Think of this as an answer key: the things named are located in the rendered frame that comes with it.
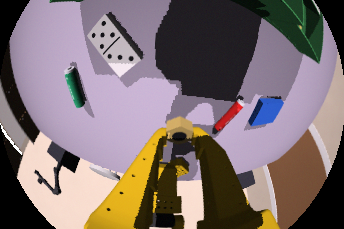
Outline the green battery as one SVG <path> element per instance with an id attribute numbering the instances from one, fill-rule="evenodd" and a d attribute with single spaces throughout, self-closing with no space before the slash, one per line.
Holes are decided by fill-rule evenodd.
<path id="1" fill-rule="evenodd" d="M 77 79 L 75 66 L 70 66 L 64 70 L 65 78 L 67 81 L 67 85 L 74 101 L 76 108 L 81 108 L 84 106 L 85 101 L 82 96 L 82 92 L 79 86 L 79 82 Z"/>

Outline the white domino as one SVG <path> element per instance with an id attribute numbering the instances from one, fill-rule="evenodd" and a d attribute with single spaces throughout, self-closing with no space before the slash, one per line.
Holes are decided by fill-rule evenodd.
<path id="1" fill-rule="evenodd" d="M 87 37 L 119 77 L 144 58 L 110 14 Z"/>

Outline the red aaa battery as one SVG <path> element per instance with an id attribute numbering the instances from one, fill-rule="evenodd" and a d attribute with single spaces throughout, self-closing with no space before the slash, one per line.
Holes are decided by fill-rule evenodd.
<path id="1" fill-rule="evenodd" d="M 243 100 L 238 98 L 237 101 L 232 105 L 232 107 L 215 124 L 216 130 L 221 131 L 244 106 L 245 103 L 243 102 Z"/>

